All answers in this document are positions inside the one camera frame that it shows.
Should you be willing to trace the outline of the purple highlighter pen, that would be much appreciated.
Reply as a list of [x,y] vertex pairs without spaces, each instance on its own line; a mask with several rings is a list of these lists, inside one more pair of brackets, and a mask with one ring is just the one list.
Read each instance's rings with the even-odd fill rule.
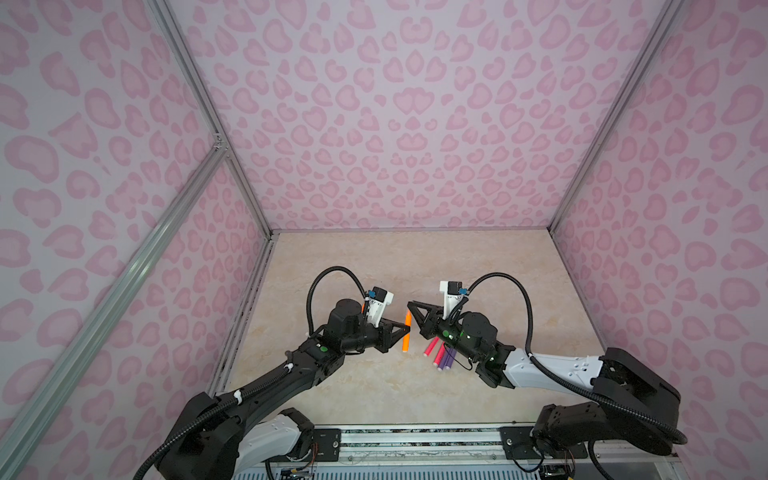
[[437,368],[439,370],[449,370],[454,362],[454,351],[443,344],[438,351],[436,360],[438,361]]
[[445,350],[445,355],[444,355],[445,362],[443,365],[444,370],[450,370],[452,368],[452,365],[455,361],[455,356],[456,356],[456,351],[454,349],[447,348]]

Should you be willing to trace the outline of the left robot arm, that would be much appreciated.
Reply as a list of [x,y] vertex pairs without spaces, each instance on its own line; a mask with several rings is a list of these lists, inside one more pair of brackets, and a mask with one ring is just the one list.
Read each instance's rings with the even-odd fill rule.
[[334,374],[352,354],[388,352],[410,332],[401,322],[368,321],[368,307],[353,299],[336,303],[326,324],[280,365],[250,383],[218,396],[205,392],[183,407],[166,439],[133,475],[156,468],[165,479],[230,479],[242,457],[240,445],[268,414]]

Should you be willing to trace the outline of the orange highlighter pen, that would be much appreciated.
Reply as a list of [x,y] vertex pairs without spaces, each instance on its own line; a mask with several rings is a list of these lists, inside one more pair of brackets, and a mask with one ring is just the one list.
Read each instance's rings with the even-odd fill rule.
[[404,324],[407,326],[408,332],[402,338],[401,351],[403,353],[408,353],[409,352],[409,348],[410,348],[410,332],[409,332],[409,330],[411,329],[412,322],[413,322],[412,313],[410,311],[407,311]]

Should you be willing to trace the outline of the pink highlighter pen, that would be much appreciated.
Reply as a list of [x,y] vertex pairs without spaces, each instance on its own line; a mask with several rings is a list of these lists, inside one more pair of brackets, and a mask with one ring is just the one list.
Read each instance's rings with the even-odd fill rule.
[[433,352],[433,350],[435,349],[435,346],[437,345],[438,341],[439,341],[439,338],[438,338],[438,337],[435,337],[435,338],[433,338],[433,339],[432,339],[432,340],[429,342],[429,344],[427,345],[427,347],[425,348],[425,350],[424,350],[424,352],[423,352],[423,355],[424,355],[425,357],[429,357],[429,356],[432,354],[432,352]]
[[437,350],[437,353],[436,353],[436,355],[435,355],[435,357],[433,359],[433,365],[438,370],[443,370],[444,369],[445,362],[446,362],[445,355],[446,355],[446,347],[445,347],[444,343],[441,343],[439,348],[438,348],[438,350]]

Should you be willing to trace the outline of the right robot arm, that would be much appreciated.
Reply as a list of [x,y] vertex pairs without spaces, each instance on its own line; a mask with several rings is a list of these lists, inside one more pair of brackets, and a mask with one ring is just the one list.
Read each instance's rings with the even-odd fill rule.
[[534,388],[573,394],[582,402],[544,406],[529,438],[556,455],[581,444],[620,440],[668,456],[688,439],[678,427],[680,393],[629,352],[609,348],[600,356],[535,354],[500,342],[479,312],[449,319],[443,307],[411,301],[409,313],[426,339],[438,338],[475,367],[491,388]]

